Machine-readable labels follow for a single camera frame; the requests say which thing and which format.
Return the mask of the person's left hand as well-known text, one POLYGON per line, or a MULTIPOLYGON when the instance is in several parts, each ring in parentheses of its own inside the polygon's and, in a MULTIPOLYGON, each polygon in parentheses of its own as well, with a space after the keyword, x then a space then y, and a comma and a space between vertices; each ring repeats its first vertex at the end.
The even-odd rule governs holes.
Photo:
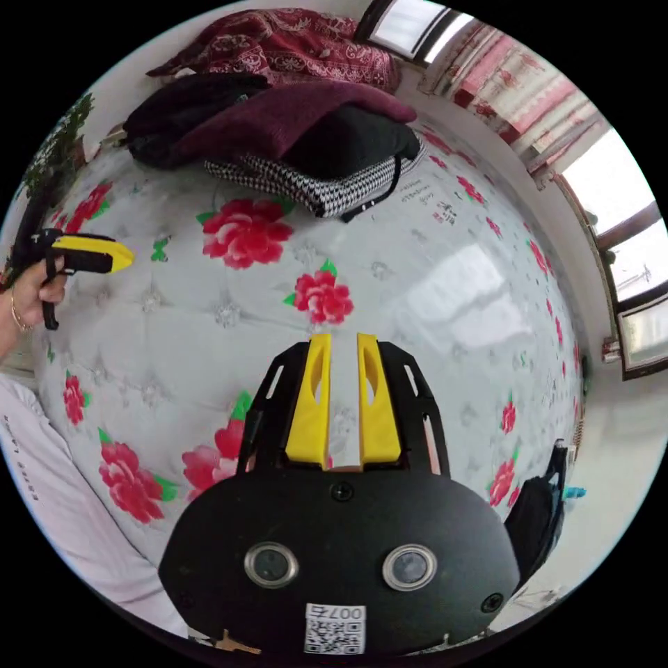
POLYGON ((13 286, 1 294, 1 339, 18 336, 26 327, 42 322, 42 304, 58 304, 65 296, 66 277, 57 274, 47 279, 47 263, 37 262, 27 268, 13 286))

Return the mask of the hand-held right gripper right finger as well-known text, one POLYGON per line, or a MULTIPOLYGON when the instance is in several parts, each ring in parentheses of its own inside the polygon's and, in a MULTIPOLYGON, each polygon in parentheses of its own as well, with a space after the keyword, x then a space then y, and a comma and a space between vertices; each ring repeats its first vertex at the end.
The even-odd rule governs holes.
POLYGON ((357 334, 359 449, 362 466, 396 464, 401 444, 378 340, 357 334))

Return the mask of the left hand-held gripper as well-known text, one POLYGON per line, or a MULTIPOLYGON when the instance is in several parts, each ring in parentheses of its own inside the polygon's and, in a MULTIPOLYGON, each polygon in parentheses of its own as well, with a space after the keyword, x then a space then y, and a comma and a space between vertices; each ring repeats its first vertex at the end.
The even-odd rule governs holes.
POLYGON ((95 234, 67 233, 55 228, 41 230, 14 248, 10 258, 7 288, 31 265, 45 260, 47 279, 59 273, 108 274, 129 268, 134 254, 115 239, 95 234))

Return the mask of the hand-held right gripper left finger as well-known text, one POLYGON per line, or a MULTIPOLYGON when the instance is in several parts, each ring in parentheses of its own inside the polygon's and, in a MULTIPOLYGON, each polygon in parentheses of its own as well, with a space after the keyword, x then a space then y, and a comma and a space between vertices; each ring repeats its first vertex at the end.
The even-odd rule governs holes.
POLYGON ((311 337, 285 448, 292 464, 329 464, 331 358, 331 334, 311 337))

